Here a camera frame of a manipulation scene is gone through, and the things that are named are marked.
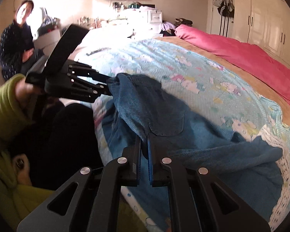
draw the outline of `black jacket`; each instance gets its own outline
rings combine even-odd
[[[20,28],[16,22],[9,25],[0,39],[0,66],[5,81],[20,73],[24,51],[34,48],[31,28],[26,23]]]

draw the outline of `woman's hair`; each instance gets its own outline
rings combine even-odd
[[[20,7],[23,6],[25,3],[30,3],[30,4],[31,4],[31,7],[32,7],[32,8],[31,8],[31,12],[32,12],[32,10],[33,10],[33,8],[34,8],[34,3],[33,3],[33,1],[32,1],[32,0],[23,0],[23,1],[20,3],[20,5],[19,5],[17,11],[15,12],[15,15],[14,15],[14,21],[16,21],[17,13],[18,13]]]

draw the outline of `metal bolt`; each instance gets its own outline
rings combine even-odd
[[[118,162],[119,164],[125,164],[127,161],[128,161],[128,160],[127,160],[127,158],[125,158],[125,157],[120,157],[120,158],[118,158],[118,160],[117,160],[117,162]]]
[[[81,174],[89,174],[90,173],[90,168],[89,167],[83,167],[81,169]]]
[[[163,158],[162,159],[163,164],[170,164],[171,162],[172,162],[172,160],[170,158]]]
[[[207,174],[207,173],[208,173],[208,169],[205,168],[205,167],[200,167],[200,168],[199,168],[199,173],[200,173],[200,174]]]

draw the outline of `shirt sleeve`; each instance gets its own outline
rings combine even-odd
[[[16,74],[20,72],[22,65],[22,54],[17,51],[17,41],[11,26],[7,27],[0,38],[0,66],[2,69]]]
[[[24,78],[17,74],[0,88],[0,152],[32,121],[23,113],[15,98],[15,85]]]

